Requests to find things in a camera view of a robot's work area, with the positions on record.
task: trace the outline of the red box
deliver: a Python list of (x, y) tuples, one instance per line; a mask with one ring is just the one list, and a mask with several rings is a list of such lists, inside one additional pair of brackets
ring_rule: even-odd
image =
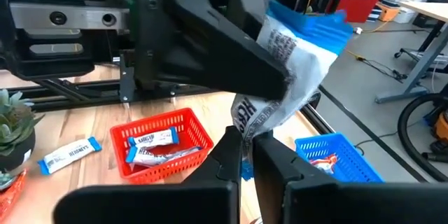
[(337, 11), (346, 11), (347, 22), (364, 23), (377, 2), (378, 0), (341, 0), (337, 6)]
[[(158, 146), (151, 149), (152, 153), (158, 155), (168, 154), (194, 146), (201, 147), (201, 150), (154, 167), (135, 165), (134, 170), (131, 170), (130, 164), (126, 163), (126, 156), (130, 149), (127, 141), (128, 137), (139, 137), (152, 132), (166, 130), (169, 127), (176, 128), (179, 144)], [(177, 111), (115, 126), (111, 128), (111, 137), (118, 171), (120, 171), (123, 179), (133, 184), (152, 183), (200, 165), (214, 146), (210, 136), (191, 108), (182, 108)]]

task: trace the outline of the blue basket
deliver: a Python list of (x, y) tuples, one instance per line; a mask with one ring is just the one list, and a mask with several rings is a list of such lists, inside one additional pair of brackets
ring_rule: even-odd
[(343, 134), (324, 134), (295, 140), (295, 152), (307, 161), (336, 154), (335, 179), (343, 182), (384, 182)]

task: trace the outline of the orange object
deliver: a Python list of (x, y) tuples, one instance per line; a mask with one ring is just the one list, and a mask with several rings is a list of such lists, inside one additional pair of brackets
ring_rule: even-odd
[(390, 8), (381, 3), (377, 3), (377, 6), (381, 8), (381, 15), (378, 19), (383, 22), (392, 21), (400, 12), (399, 8)]
[[(126, 155), (130, 149), (127, 141), (128, 137), (139, 137), (160, 130), (166, 130), (169, 127), (176, 128), (179, 144), (158, 146), (151, 149), (152, 153), (156, 155), (169, 154), (194, 146), (199, 146), (202, 149), (185, 157), (180, 157), (153, 167), (134, 165), (134, 168), (131, 168), (130, 164), (126, 163)], [(210, 136), (191, 108), (182, 108), (177, 111), (115, 126), (111, 128), (111, 136), (120, 175), (123, 179), (133, 184), (152, 183), (172, 174), (182, 172), (185, 169), (200, 165), (207, 157), (210, 149), (214, 146)]]
[(24, 170), (10, 188), (6, 189), (5, 192), (0, 192), (0, 223), (3, 223), (22, 194), (26, 175), (27, 170)]
[(328, 174), (335, 173), (336, 162), (337, 162), (336, 154), (331, 154), (328, 157), (325, 157), (322, 159), (309, 161), (309, 163), (312, 164), (315, 168), (321, 169), (322, 171), (324, 171)]
[(441, 113), (434, 126), (434, 133), (440, 141), (448, 141), (448, 122), (446, 118), (445, 113)]

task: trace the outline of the plant pot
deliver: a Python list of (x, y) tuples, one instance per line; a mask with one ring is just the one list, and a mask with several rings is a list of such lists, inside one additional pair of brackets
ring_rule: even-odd
[(33, 132), (20, 144), (18, 144), (10, 155), (0, 155), (0, 171), (14, 170), (28, 160), (36, 144), (36, 133)]

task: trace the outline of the screw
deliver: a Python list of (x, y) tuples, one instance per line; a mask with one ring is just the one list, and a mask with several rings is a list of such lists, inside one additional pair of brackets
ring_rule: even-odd
[(50, 14), (50, 21), (55, 25), (63, 25), (67, 22), (67, 16), (60, 11), (53, 11)]
[(157, 0), (148, 0), (147, 7), (150, 11), (157, 9)]

